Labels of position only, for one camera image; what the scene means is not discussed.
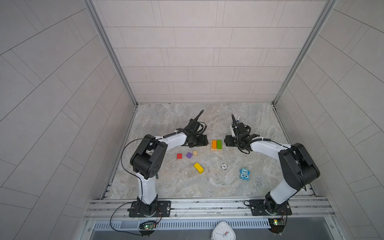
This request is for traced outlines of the green wood block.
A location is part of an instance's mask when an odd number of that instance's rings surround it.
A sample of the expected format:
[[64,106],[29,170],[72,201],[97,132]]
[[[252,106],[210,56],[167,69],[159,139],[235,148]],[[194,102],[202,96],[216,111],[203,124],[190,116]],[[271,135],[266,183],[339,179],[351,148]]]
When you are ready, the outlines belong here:
[[216,140],[216,143],[217,143],[217,150],[222,150],[223,149],[222,140]]

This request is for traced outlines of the yellow wood block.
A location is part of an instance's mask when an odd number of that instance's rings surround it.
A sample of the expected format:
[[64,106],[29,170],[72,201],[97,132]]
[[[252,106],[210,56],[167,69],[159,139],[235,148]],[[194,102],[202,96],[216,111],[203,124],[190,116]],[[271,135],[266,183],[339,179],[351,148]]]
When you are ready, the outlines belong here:
[[194,168],[199,172],[199,174],[204,172],[204,168],[199,163],[195,163]]

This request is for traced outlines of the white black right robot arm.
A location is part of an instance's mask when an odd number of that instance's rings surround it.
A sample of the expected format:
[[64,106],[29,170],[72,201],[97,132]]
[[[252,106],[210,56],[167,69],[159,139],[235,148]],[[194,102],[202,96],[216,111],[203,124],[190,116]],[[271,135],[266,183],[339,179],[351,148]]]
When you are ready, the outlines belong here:
[[260,135],[251,134],[251,127],[233,120],[232,134],[227,135],[227,147],[236,147],[244,154],[258,152],[280,161],[283,180],[269,191],[263,208],[269,215],[288,215],[284,210],[288,200],[320,177],[320,170],[304,145],[283,145]]

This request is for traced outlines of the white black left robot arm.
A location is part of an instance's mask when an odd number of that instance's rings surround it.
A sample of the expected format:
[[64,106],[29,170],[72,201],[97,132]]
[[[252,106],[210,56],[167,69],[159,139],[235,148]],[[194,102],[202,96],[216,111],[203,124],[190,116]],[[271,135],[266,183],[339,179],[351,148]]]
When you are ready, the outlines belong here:
[[158,194],[156,192],[156,174],[161,168],[165,154],[175,147],[204,147],[208,138],[204,134],[207,125],[199,122],[198,117],[191,119],[184,128],[176,129],[170,134],[154,137],[146,135],[140,139],[136,151],[130,159],[130,164],[139,182],[139,194],[136,201],[136,211],[146,217],[157,212]]

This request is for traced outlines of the purple wood cube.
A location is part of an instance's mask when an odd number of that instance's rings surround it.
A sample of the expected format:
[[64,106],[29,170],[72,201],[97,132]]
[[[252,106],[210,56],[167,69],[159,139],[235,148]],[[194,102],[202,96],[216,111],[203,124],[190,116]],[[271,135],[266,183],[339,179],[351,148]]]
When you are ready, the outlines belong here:
[[189,159],[190,159],[192,156],[193,156],[193,154],[190,153],[190,152],[188,152],[188,153],[186,154],[186,157],[189,158]]

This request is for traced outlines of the blue robot toy figure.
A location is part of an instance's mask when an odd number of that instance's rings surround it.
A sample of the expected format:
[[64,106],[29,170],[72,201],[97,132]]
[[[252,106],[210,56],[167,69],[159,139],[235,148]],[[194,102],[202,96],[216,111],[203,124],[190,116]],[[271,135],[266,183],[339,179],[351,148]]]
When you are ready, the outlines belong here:
[[248,168],[242,167],[240,169],[240,179],[246,181],[250,180],[250,171]]

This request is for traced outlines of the right circuit board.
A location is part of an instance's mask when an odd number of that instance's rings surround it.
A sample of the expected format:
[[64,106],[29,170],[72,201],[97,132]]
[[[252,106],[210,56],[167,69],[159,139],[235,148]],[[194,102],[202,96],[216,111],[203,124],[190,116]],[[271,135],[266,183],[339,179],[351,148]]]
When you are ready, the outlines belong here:
[[281,234],[286,227],[283,219],[268,219],[268,221],[270,225],[269,231],[274,234]]

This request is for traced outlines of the circuit board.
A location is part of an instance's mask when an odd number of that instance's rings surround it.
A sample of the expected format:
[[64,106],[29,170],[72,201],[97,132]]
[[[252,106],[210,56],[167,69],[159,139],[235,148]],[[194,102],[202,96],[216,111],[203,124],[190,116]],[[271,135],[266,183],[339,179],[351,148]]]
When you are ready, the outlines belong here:
[[156,228],[157,222],[155,221],[146,221],[140,223],[139,230],[140,231],[153,231]]
[[268,221],[270,225],[269,231],[274,234],[281,234],[286,227],[283,219],[268,219]]

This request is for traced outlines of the white kitchen timer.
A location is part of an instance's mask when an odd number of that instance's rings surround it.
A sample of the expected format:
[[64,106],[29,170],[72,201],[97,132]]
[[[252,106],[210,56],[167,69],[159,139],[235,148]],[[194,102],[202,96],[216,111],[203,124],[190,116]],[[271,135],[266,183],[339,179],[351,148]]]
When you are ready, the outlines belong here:
[[236,234],[228,223],[220,222],[212,231],[211,240],[236,240]]

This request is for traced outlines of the left circuit board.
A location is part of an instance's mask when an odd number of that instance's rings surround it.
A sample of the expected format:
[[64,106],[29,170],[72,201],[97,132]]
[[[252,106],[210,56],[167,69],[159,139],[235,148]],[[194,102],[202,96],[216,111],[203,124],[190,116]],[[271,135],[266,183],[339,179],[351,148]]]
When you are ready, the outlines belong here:
[[156,228],[157,222],[155,221],[146,221],[140,223],[139,230],[140,231],[153,231]]

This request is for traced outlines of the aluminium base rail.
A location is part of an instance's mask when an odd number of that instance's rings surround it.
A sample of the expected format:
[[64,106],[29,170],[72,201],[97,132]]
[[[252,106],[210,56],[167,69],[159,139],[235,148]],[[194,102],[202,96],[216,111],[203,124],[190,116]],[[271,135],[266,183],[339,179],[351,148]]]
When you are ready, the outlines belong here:
[[[156,217],[178,219],[240,219],[271,218],[262,197],[192,198],[158,200],[154,213],[145,213],[144,205],[134,200],[91,201],[85,220],[145,220]],[[333,217],[334,210],[326,197],[292,197],[276,209],[276,217]]]

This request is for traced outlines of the aluminium corner post right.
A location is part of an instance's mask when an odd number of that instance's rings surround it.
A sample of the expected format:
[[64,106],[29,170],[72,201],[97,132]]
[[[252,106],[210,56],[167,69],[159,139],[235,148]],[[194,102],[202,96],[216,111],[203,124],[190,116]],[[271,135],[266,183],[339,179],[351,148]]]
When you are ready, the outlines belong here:
[[334,9],[334,6],[336,5],[338,0],[328,0],[326,1],[322,11],[320,12],[319,17],[317,18],[313,28],[310,31],[310,34],[308,35],[303,47],[301,48],[296,60],[294,61],[293,66],[291,67],[290,71],[288,72],[279,92],[277,93],[277,96],[275,97],[273,101],[273,105],[276,106],[280,99],[282,98],[284,92],[288,88],[288,85],[290,84],[291,80],[293,79],[294,75],[296,74],[297,70],[299,69],[301,63],[303,62],[304,58],[308,54],[309,50],[311,49],[313,43],[315,42],[317,36],[319,35],[321,29],[323,28],[325,22],[327,21],[329,15],[331,14],[332,10]]

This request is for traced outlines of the aluminium corner post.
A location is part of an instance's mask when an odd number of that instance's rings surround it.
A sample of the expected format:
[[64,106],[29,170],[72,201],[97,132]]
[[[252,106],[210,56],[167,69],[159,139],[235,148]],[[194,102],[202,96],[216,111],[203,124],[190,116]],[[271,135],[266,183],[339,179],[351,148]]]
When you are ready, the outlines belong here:
[[130,88],[129,86],[129,83],[127,81],[127,78],[123,72],[123,69],[119,63],[119,60],[118,60],[118,57],[111,45],[111,42],[107,36],[107,32],[101,22],[101,19],[96,11],[96,8],[95,8],[95,5],[93,4],[92,1],[90,0],[85,0],[84,1],[84,5],[85,5],[85,8],[87,10],[87,12],[89,13],[90,15],[90,18],[91,18],[91,21],[93,22],[95,28],[96,28],[96,31],[98,32],[99,34],[99,37],[101,39],[101,42],[106,50],[106,52],[108,53],[110,59],[111,59],[111,62],[112,62],[112,65],[114,66],[118,76],[120,77],[120,79],[122,80],[135,108],[137,108],[138,106],[138,102],[133,94],[133,91],[132,89]]
[[309,50],[311,49],[313,43],[315,42],[317,36],[319,35],[321,29],[323,28],[325,22],[327,21],[329,15],[331,14],[332,10],[334,9],[334,6],[336,5],[338,0],[328,0],[326,1],[322,11],[320,12],[319,17],[317,18],[313,28],[310,31],[310,34],[308,35],[303,47],[301,48],[296,60],[294,61],[293,66],[291,67],[290,71],[288,72],[279,92],[277,93],[277,96],[275,97],[273,101],[273,105],[276,106],[280,99],[282,98],[284,92],[288,88],[288,85],[290,84],[291,80],[293,79],[294,75],[296,74],[297,70],[299,69],[301,63],[303,62],[304,58],[308,54]]

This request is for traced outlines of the aluminium corner post left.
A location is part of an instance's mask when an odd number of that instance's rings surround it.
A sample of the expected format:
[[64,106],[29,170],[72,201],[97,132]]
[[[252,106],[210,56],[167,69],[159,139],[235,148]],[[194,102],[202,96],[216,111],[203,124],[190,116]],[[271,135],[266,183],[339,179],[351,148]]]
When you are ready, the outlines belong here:
[[118,57],[111,45],[111,42],[107,36],[107,32],[101,22],[101,19],[96,11],[96,8],[95,8],[95,5],[93,4],[92,1],[90,0],[85,0],[84,1],[84,5],[85,5],[85,8],[87,10],[87,12],[89,13],[90,15],[90,18],[91,18],[91,21],[93,22],[95,28],[96,28],[96,31],[98,32],[99,34],[99,37],[101,39],[101,42],[106,50],[106,52],[108,53],[110,59],[111,59],[111,62],[112,62],[112,65],[114,66],[118,76],[120,77],[120,79],[122,80],[135,108],[137,108],[138,106],[138,102],[133,94],[133,91],[132,89],[130,88],[129,86],[129,83],[127,81],[127,78],[123,72],[123,69],[119,63],[119,60],[118,60]]

